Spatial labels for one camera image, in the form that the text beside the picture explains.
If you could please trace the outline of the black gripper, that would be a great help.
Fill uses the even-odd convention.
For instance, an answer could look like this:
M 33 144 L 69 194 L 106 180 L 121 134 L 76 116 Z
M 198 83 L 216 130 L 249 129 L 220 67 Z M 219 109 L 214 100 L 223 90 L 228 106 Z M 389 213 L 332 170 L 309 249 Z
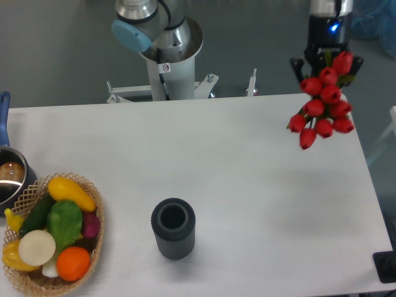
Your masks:
M 298 83 L 309 78 L 309 73 L 304 66 L 318 65 L 319 58 L 326 50 L 333 54 L 341 53 L 348 47 L 350 39 L 351 14 L 336 16 L 310 15 L 308 23 L 308 43 L 304 56 L 293 57 L 290 65 Z M 364 59 L 355 56 L 350 71 L 342 75 L 342 87 L 349 86 L 356 78 L 358 71 L 364 63 Z

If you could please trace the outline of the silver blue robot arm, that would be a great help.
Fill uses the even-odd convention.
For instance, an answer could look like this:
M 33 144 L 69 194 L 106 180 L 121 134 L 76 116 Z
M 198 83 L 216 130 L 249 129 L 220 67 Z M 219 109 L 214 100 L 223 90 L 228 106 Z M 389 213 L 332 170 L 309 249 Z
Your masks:
M 185 1 L 116 1 L 111 30 L 131 51 L 157 64 L 194 61 L 204 36 L 200 25 L 185 13 Z M 353 1 L 310 1 L 307 44 L 290 63 L 298 82 L 305 63 L 311 75 L 348 49 Z

